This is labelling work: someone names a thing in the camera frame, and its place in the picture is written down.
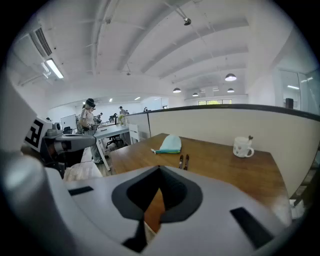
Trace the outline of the pale green pouch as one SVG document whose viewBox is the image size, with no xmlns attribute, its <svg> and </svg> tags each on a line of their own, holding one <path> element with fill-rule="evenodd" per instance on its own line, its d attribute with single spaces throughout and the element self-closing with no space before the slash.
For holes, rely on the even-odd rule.
<svg viewBox="0 0 320 256">
<path fill-rule="evenodd" d="M 181 152 L 182 142 L 177 135 L 168 135 L 157 150 L 151 149 L 154 154 L 179 154 Z"/>
</svg>

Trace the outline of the whiteboard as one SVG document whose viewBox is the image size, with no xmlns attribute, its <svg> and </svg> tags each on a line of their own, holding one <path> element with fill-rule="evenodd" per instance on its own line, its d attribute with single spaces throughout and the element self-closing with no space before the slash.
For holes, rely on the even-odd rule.
<svg viewBox="0 0 320 256">
<path fill-rule="evenodd" d="M 67 127 L 70 127 L 70 129 L 74 130 L 77 128 L 76 124 L 76 114 L 68 115 L 65 117 L 60 118 L 61 128 L 64 130 Z"/>
</svg>

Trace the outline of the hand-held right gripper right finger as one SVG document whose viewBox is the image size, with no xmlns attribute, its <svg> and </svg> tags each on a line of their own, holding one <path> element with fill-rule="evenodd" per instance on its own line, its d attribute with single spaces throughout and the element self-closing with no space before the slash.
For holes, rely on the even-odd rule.
<svg viewBox="0 0 320 256">
<path fill-rule="evenodd" d="M 161 216 L 150 256 L 253 256 L 274 252 L 287 229 L 270 209 L 230 183 L 162 166 L 174 207 Z"/>
</svg>

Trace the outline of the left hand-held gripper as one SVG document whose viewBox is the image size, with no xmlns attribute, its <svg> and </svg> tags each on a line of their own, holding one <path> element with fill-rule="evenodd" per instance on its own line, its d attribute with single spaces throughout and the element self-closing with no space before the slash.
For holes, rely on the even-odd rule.
<svg viewBox="0 0 320 256">
<path fill-rule="evenodd" d="M 94 136 L 64 133 L 59 123 L 37 117 L 24 139 L 23 151 L 64 178 L 66 169 L 79 163 L 85 148 L 96 142 Z"/>
</svg>

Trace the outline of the white office desk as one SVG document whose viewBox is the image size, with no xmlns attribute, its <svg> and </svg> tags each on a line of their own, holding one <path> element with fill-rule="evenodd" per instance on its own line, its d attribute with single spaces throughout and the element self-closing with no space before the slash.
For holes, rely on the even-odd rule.
<svg viewBox="0 0 320 256">
<path fill-rule="evenodd" d="M 126 134 L 128 132 L 129 128 L 125 125 L 120 124 L 113 124 L 102 128 L 98 128 L 95 132 L 94 137 L 96 138 L 96 146 L 98 148 L 98 152 L 102 158 L 103 164 L 105 165 L 107 171 L 110 172 L 111 169 L 105 158 L 106 144 L 104 144 L 104 139 L 107 139 L 108 137 L 115 135 Z M 124 140 L 125 145 L 128 145 L 128 142 L 126 141 L 126 137 L 124 135 L 122 136 L 122 139 Z"/>
</svg>

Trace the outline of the ceiling air vent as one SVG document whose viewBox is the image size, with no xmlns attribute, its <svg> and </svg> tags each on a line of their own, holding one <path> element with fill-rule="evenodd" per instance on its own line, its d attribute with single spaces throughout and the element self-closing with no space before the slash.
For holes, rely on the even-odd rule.
<svg viewBox="0 0 320 256">
<path fill-rule="evenodd" d="M 42 51 L 45 53 L 45 55 L 47 57 L 49 57 L 52 54 L 52 50 L 46 40 L 46 37 L 44 35 L 43 29 L 41 27 L 35 29 L 33 31 L 35 37 L 36 37 L 36 41 L 37 43 L 40 45 L 40 48 L 42 49 Z"/>
</svg>

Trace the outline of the white mug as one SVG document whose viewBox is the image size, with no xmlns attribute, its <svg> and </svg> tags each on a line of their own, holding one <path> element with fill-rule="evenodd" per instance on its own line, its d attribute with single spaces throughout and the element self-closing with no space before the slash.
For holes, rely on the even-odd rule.
<svg viewBox="0 0 320 256">
<path fill-rule="evenodd" d="M 253 137 L 238 136 L 234 139 L 233 143 L 233 154 L 239 158 L 250 158 L 254 155 L 255 151 L 252 148 Z"/>
</svg>

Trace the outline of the black office chair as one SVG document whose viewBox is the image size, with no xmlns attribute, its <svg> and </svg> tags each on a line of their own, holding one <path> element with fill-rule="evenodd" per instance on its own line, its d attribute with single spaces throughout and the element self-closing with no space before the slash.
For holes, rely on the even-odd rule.
<svg viewBox="0 0 320 256">
<path fill-rule="evenodd" d="M 122 146 L 125 145 L 125 142 L 121 134 L 110 136 L 108 137 L 108 139 L 109 141 L 106 143 L 106 146 L 105 146 L 106 149 L 111 148 L 111 145 L 115 145 L 114 147 L 116 149 L 121 148 Z"/>
</svg>

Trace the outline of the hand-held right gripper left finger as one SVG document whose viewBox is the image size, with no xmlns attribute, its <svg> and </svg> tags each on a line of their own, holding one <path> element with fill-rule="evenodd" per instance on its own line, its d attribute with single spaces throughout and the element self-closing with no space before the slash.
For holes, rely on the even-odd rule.
<svg viewBox="0 0 320 256">
<path fill-rule="evenodd" d="M 159 166 L 67 185 L 80 256 L 161 256 L 147 243 L 145 212 L 159 189 Z"/>
</svg>

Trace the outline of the long ceiling light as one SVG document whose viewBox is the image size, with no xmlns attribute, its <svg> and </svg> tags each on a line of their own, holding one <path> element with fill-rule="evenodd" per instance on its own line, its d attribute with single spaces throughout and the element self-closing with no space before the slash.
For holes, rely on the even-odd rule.
<svg viewBox="0 0 320 256">
<path fill-rule="evenodd" d="M 56 65 L 56 63 L 54 62 L 54 60 L 52 58 L 48 59 L 46 61 L 46 64 L 51 68 L 51 70 L 54 72 L 54 74 L 57 76 L 57 78 L 59 78 L 59 79 L 64 78 L 62 72 L 60 71 L 60 69 L 58 68 L 58 66 Z"/>
</svg>

